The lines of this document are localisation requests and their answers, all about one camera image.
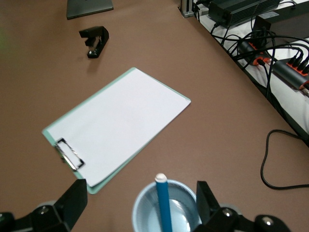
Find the teal clipboard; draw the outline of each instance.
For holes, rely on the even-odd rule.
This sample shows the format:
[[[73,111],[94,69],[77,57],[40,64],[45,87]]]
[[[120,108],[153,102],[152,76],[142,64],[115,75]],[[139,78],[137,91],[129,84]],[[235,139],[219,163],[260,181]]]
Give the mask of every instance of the teal clipboard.
[[[131,68],[42,133],[95,194],[190,103]]]

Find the brown table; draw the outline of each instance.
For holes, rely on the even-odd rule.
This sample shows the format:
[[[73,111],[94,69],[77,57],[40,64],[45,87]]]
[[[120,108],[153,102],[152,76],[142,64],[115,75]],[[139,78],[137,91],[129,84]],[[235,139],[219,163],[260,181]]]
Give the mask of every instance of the brown table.
[[[260,180],[266,135],[292,131],[179,0],[113,0],[114,10],[66,19],[63,0],[0,2],[0,211],[20,218],[55,200],[76,179],[42,129],[137,67],[192,100],[88,205],[75,232],[132,231],[138,193],[158,172],[193,191],[205,180],[220,203],[250,220],[281,218],[308,231],[309,189],[276,191]],[[78,31],[110,33],[98,59],[88,59]],[[265,176],[274,185],[309,183],[309,150],[271,136]]]

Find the light blue cup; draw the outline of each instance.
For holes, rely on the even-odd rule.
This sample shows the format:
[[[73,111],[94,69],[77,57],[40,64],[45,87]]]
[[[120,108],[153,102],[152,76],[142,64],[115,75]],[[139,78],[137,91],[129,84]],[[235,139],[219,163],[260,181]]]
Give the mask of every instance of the light blue cup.
[[[168,180],[169,206],[173,232],[191,232],[201,220],[197,212],[196,195],[181,182]],[[132,212],[134,232],[162,232],[160,208],[155,182],[138,195]]]

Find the marker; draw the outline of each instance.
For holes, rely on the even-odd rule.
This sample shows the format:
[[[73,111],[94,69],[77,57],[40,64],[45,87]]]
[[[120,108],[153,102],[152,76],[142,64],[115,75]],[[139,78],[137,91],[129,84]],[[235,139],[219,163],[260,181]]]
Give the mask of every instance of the marker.
[[[158,193],[160,215],[163,232],[172,232],[172,222],[169,208],[168,179],[163,173],[155,176],[156,190]]]

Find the clipboard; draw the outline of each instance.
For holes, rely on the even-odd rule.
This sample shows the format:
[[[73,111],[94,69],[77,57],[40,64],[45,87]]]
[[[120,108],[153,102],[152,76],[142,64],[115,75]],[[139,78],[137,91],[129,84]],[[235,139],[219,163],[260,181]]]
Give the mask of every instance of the clipboard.
[[[42,133],[95,194],[190,103],[131,68]]]

